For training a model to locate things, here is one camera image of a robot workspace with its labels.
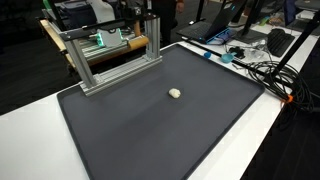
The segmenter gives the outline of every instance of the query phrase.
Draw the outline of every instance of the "blue object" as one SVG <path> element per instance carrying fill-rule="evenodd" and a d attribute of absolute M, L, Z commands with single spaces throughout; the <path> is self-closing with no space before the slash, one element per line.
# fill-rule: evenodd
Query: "blue object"
<path fill-rule="evenodd" d="M 233 52 L 233 53 L 227 53 L 227 54 L 224 54 L 221 56 L 221 61 L 223 63 L 230 63 L 231 61 L 233 61 L 234 59 L 234 56 L 236 55 L 237 53 Z"/>
<path fill-rule="evenodd" d="M 216 34 L 215 36 L 213 36 L 212 38 L 210 38 L 209 40 L 207 40 L 206 44 L 210 44 L 211 41 L 215 40 L 215 39 L 219 39 L 219 37 L 226 35 L 230 32 L 229 28 L 226 28 L 225 30 L 221 31 L 220 33 Z"/>
<path fill-rule="evenodd" d="M 291 24 L 296 19 L 297 9 L 296 9 L 295 2 L 296 2 L 295 0 L 284 1 L 283 11 L 284 11 L 284 20 L 285 20 L 286 26 Z"/>
<path fill-rule="evenodd" d="M 205 57 L 205 58 L 210 58 L 211 57 L 211 53 L 210 52 L 205 52 L 204 54 L 203 54 L 203 56 Z"/>

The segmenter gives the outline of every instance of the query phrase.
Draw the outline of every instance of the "floor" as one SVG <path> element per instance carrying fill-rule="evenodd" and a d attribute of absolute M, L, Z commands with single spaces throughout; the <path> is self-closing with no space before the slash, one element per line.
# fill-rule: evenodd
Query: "floor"
<path fill-rule="evenodd" d="M 189 21 L 195 19 L 197 7 L 198 1 L 185 0 L 185 12 L 177 14 L 179 24 L 172 31 L 173 42 L 180 41 L 175 31 L 188 26 Z M 210 22 L 219 9 L 218 3 L 210 3 L 204 8 L 203 16 Z M 15 42 L 11 40 L 17 34 L 4 36 L 7 44 L 5 53 L 0 55 L 0 115 L 78 82 L 77 78 L 68 74 L 65 60 L 56 47 L 43 38 L 37 27 L 33 26 L 29 32 L 18 34 L 19 38 L 15 38 L 18 41 Z M 302 70 L 310 89 L 317 94 L 320 94 L 319 54 L 318 42 Z M 242 179 L 320 179 L 318 114 L 299 113 L 284 130 L 279 129 L 279 124 L 280 118 L 268 133 Z"/>

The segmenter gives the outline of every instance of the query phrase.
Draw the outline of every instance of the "black mat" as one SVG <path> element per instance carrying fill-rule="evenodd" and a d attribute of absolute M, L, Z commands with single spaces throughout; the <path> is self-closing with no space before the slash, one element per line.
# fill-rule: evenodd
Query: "black mat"
<path fill-rule="evenodd" d="M 171 88 L 182 96 L 168 96 Z M 174 46 L 163 63 L 92 97 L 58 95 L 91 179 L 188 177 L 264 88 Z"/>

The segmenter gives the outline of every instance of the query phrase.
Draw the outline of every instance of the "white table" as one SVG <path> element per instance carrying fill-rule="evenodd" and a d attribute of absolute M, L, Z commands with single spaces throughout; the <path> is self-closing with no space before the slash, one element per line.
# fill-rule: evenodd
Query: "white table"
<path fill-rule="evenodd" d="M 254 29 L 269 33 L 271 28 L 258 26 Z M 316 42 L 317 38 L 310 36 L 289 64 L 300 70 Z M 179 44 L 201 55 L 204 53 L 186 42 Z M 221 54 L 225 52 L 221 46 L 206 47 Z M 245 70 L 236 70 L 231 63 L 223 64 L 218 57 L 212 56 L 210 59 L 246 75 Z M 56 95 L 50 95 L 0 117 L 0 179 L 89 179 Z M 240 179 L 280 110 L 280 101 L 267 91 L 263 93 L 221 139 L 190 179 Z"/>

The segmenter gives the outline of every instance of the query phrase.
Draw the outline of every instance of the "laptop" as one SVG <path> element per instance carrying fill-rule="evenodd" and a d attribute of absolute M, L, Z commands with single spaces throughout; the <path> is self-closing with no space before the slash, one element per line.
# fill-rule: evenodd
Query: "laptop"
<path fill-rule="evenodd" d="M 227 25 L 244 5 L 245 0 L 234 0 L 224 6 L 212 23 L 197 22 L 181 29 L 177 34 L 189 39 L 208 44 L 220 33 L 227 31 Z"/>

